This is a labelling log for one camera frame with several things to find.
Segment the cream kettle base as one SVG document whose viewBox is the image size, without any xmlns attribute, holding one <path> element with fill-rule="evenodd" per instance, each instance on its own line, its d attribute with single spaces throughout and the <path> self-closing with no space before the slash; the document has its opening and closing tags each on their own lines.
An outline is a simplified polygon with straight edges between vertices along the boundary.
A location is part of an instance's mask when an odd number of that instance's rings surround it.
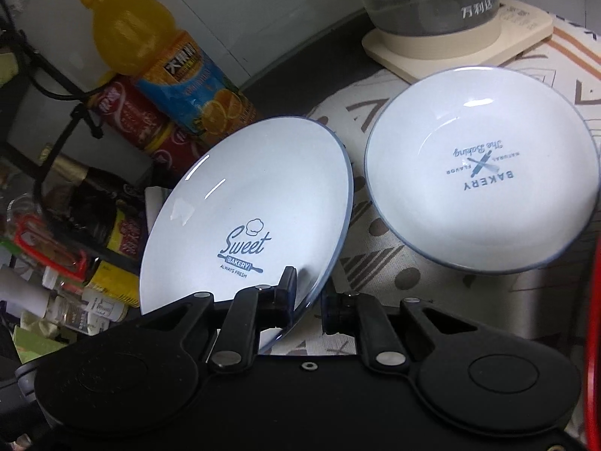
<svg viewBox="0 0 601 451">
<path fill-rule="evenodd" d="M 472 30 L 433 37 L 401 37 L 371 30 L 368 56 L 408 83 L 464 66 L 498 66 L 549 38 L 550 14 L 518 0 L 500 0 L 493 20 Z"/>
</svg>

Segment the black metal shelf rack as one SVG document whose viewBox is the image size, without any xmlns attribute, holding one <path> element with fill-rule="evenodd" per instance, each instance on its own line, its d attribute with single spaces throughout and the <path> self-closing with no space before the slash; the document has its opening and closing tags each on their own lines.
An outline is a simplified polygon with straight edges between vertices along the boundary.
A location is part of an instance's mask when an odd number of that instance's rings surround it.
<svg viewBox="0 0 601 451">
<path fill-rule="evenodd" d="M 37 90 L 42 96 L 55 102 L 73 103 L 74 107 L 70 112 L 70 119 L 66 127 L 60 133 L 58 139 L 54 142 L 51 151 L 48 152 L 47 158 L 41 165 L 35 165 L 30 162 L 30 166 L 26 166 L 29 159 L 23 154 L 4 141 L 1 144 L 1 151 L 7 159 L 15 166 L 20 168 L 23 173 L 27 174 L 33 180 L 33 198 L 35 202 L 43 207 L 42 186 L 50 173 L 51 167 L 62 152 L 73 132 L 79 126 L 80 122 L 84 122 L 89 128 L 90 134 L 94 139 L 102 139 L 104 132 L 101 125 L 98 125 L 92 118 L 88 108 L 88 100 L 93 95 L 103 88 L 93 89 L 90 92 L 84 92 L 75 83 L 66 77 L 56 66 L 46 59 L 36 48 L 34 48 L 24 36 L 21 30 L 16 28 L 14 19 L 5 0 L 1 0 L 1 8 L 4 12 L 1 17 L 1 30 L 6 37 L 10 51 L 15 55 L 18 72 L 23 74 L 29 84 Z M 36 72 L 41 70 L 46 76 L 49 76 L 54 83 L 66 90 L 66 94 L 51 92 L 41 85 L 35 78 Z"/>
</svg>

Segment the white Sweet Bakery plate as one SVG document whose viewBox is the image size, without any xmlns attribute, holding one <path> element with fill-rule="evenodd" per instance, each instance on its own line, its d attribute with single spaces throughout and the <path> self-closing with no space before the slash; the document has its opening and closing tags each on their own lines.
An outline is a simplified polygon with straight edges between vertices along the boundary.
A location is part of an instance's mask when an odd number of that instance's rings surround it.
<svg viewBox="0 0 601 451">
<path fill-rule="evenodd" d="M 348 154 L 325 125 L 284 116 L 242 128 L 168 195 L 143 252 L 140 310 L 199 291 L 227 301 L 293 267 L 299 320 L 341 253 L 352 193 Z"/>
</svg>

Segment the dark soy sauce bottle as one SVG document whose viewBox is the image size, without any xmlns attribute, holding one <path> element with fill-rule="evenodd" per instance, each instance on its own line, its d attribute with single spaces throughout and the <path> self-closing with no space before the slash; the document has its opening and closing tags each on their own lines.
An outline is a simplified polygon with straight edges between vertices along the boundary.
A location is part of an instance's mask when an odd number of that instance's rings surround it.
<svg viewBox="0 0 601 451">
<path fill-rule="evenodd" d="M 62 178 L 44 201 L 78 240 L 140 260 L 145 240 L 145 198 L 120 176 L 58 154 L 51 171 Z"/>
</svg>

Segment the orange juice bottle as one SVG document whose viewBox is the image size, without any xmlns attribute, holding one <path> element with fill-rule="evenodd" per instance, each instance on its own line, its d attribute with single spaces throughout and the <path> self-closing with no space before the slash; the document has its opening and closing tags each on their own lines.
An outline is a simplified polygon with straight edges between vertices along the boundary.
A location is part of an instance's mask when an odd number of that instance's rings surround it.
<svg viewBox="0 0 601 451">
<path fill-rule="evenodd" d="M 97 51 L 177 125 L 215 145 L 259 119 L 257 108 L 157 0 L 80 0 Z"/>
</svg>

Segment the white cap spray bottle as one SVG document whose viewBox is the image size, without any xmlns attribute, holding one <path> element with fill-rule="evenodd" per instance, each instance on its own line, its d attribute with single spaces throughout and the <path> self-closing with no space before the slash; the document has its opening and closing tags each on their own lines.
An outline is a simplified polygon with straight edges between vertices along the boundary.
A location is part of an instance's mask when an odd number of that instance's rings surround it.
<svg viewBox="0 0 601 451">
<path fill-rule="evenodd" d="M 24 280 L 13 269 L 3 266 L 0 272 L 1 299 L 42 318 L 47 312 L 51 293 L 46 288 Z"/>
</svg>

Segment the red and black bowl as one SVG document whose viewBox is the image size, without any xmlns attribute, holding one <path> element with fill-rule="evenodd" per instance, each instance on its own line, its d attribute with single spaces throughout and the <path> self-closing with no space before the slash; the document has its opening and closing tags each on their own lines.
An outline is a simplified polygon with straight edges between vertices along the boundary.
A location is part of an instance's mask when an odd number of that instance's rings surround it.
<svg viewBox="0 0 601 451">
<path fill-rule="evenodd" d="M 601 243 L 597 240 L 590 281 L 584 364 L 584 420 L 587 447 L 600 451 Z"/>
</svg>

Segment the patterned fringed tablecloth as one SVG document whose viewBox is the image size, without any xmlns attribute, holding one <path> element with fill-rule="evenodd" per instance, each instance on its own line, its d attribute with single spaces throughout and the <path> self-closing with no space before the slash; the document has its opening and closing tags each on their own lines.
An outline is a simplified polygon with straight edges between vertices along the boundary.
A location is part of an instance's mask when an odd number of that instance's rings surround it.
<svg viewBox="0 0 601 451">
<path fill-rule="evenodd" d="M 380 70 L 309 112 L 355 174 L 336 287 L 548 339 L 600 229 L 600 37 L 555 17 L 501 68 Z"/>
</svg>

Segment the upper red drink can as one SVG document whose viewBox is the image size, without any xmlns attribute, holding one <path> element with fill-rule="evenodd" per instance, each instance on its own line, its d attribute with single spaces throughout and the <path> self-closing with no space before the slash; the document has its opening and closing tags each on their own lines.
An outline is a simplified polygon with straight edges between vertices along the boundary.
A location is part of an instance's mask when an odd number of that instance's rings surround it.
<svg viewBox="0 0 601 451">
<path fill-rule="evenodd" d="M 139 150 L 146 149 L 169 124 L 169 119 L 128 76 L 116 76 L 107 83 L 91 97 L 89 108 Z"/>
</svg>

